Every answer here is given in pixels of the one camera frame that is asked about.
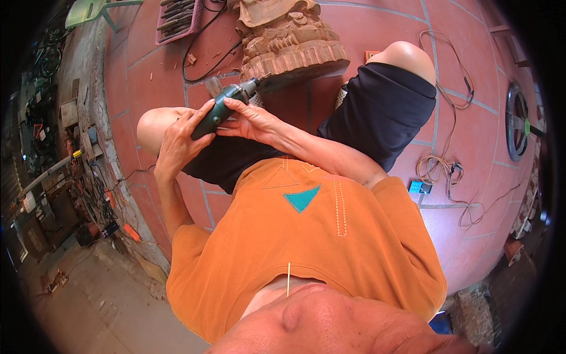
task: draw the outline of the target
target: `wooden toothpick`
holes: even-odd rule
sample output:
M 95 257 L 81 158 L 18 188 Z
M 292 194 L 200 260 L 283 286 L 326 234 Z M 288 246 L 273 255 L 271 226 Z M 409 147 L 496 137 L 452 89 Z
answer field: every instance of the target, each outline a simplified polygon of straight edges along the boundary
M 289 279 L 291 279 L 291 262 L 287 266 L 287 297 L 289 297 Z

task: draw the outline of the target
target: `orange extension cord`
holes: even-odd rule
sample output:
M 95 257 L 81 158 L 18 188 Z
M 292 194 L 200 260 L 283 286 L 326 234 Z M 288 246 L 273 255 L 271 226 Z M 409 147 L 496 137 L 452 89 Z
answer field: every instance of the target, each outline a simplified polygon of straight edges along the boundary
M 500 196 L 496 200 L 494 200 L 494 202 L 491 203 L 491 205 L 487 209 L 485 209 L 483 204 L 480 203 L 480 202 L 468 203 L 466 201 L 457 201 L 457 200 L 452 199 L 451 189 L 452 189 L 452 187 L 454 187 L 455 185 L 460 183 L 462 181 L 462 179 L 464 178 L 464 167 L 456 161 L 448 162 L 444 159 L 444 157 L 446 156 L 446 153 L 448 152 L 448 149 L 450 148 L 450 144 L 452 143 L 452 138 L 454 137 L 454 132 L 456 131 L 457 111 L 459 109 L 466 109 L 471 104 L 471 101 L 472 101 L 472 98 L 473 98 L 473 93 L 474 93 L 474 82 L 472 81 L 471 76 L 468 73 L 468 70 L 466 69 L 464 64 L 462 64 L 462 60 L 460 60 L 460 57 L 458 56 L 458 53 L 456 52 L 456 48 L 454 47 L 454 45 L 452 44 L 450 39 L 448 39 L 448 37 L 446 35 L 444 35 L 443 33 L 440 33 L 440 32 L 437 32 L 437 31 L 422 31 L 419 34 L 419 46 L 421 47 L 421 49 L 424 50 L 423 44 L 422 44 L 422 36 L 425 33 L 428 33 L 430 36 L 433 36 L 433 33 L 435 33 L 437 35 L 441 35 L 441 36 L 444 37 L 446 42 L 450 45 L 450 47 L 454 51 L 454 54 L 456 55 L 456 59 L 458 59 L 458 64 L 460 65 L 460 69 L 462 71 L 462 74 L 464 75 L 464 79 L 465 80 L 466 80 L 466 78 L 469 79 L 470 97 L 469 97 L 466 104 L 457 105 L 450 98 L 450 96 L 446 93 L 445 89 L 440 85 L 440 82 L 438 81 L 438 78 L 437 78 L 436 87 L 438 87 L 438 90 L 440 91 L 442 96 L 444 96 L 444 98 L 448 101 L 448 103 L 450 103 L 450 106 L 452 106 L 452 109 L 454 111 L 454 126 L 452 127 L 452 131 L 450 132 L 450 136 L 448 137 L 448 143 L 446 144 L 446 147 L 444 148 L 442 155 L 441 156 L 436 156 L 436 155 L 423 156 L 417 162 L 417 167 L 416 167 L 415 171 L 417 173 L 417 176 L 421 179 L 421 181 L 423 183 L 427 184 L 427 185 L 437 184 L 442 179 L 443 175 L 446 176 L 446 178 L 448 179 L 448 187 L 447 187 L 448 200 L 451 201 L 452 203 L 459 203 L 459 204 L 465 204 L 466 205 L 466 207 L 465 207 L 465 209 L 464 209 L 464 211 L 463 211 L 463 213 L 460 216 L 460 219 L 458 221 L 458 226 L 460 227 L 460 229 L 462 231 L 468 231 L 470 228 L 472 228 L 472 226 L 479 224 L 483 220 L 483 217 L 485 216 L 485 214 L 487 214 L 489 212 L 489 210 L 493 207 L 493 205 L 499 199 L 504 198 L 511 191 L 519 188 L 519 186 L 521 186 L 521 184 L 526 179 L 526 177 L 522 178 L 521 182 L 518 185 L 516 185 L 515 187 L 509 189 L 507 191 L 507 193 L 503 194 L 502 196 Z M 426 170 L 425 170 L 424 173 L 421 173 L 421 171 L 423 169 L 423 164 L 425 165 Z M 438 169 L 440 169 L 438 176 L 433 177 L 433 175 L 435 175 L 435 173 Z M 471 210 L 470 210 L 470 208 L 474 207 L 474 206 L 480 206 L 482 208 L 481 215 L 475 220 L 472 219 Z M 468 213 L 470 223 L 462 226 L 462 221 L 463 221 L 466 213 Z

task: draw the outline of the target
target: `green power tool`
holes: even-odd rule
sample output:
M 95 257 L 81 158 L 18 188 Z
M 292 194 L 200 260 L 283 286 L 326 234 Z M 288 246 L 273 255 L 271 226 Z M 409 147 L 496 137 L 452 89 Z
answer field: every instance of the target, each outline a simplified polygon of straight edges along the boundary
M 239 100 L 248 104 L 251 96 L 253 96 L 258 87 L 259 80 L 256 78 L 240 84 L 228 85 L 218 94 L 218 96 L 214 98 L 214 107 L 212 107 L 203 120 L 197 124 L 195 130 L 191 134 L 191 139 L 197 140 L 209 133 L 214 133 L 216 128 L 228 119 L 232 113 L 234 113 L 233 110 L 224 105 L 224 98 L 227 97 L 229 99 Z

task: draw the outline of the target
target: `cell phone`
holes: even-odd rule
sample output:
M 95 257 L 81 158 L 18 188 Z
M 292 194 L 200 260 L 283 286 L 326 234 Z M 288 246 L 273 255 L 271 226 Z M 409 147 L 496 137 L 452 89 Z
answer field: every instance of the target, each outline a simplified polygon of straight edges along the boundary
M 409 193 L 430 194 L 432 186 L 422 181 L 411 181 L 409 186 Z

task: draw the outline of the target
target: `knee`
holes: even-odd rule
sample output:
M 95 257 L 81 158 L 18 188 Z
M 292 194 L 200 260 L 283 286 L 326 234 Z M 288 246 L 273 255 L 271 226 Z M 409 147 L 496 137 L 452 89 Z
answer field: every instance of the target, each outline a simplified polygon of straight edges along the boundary
M 432 60 L 421 48 L 405 41 L 391 43 L 383 52 L 368 62 L 382 62 L 410 71 L 434 85 L 436 71 Z
M 136 134 L 140 146 L 154 155 L 159 153 L 163 140 L 164 128 L 161 127 L 159 116 L 162 108 L 150 109 L 145 112 L 138 122 Z

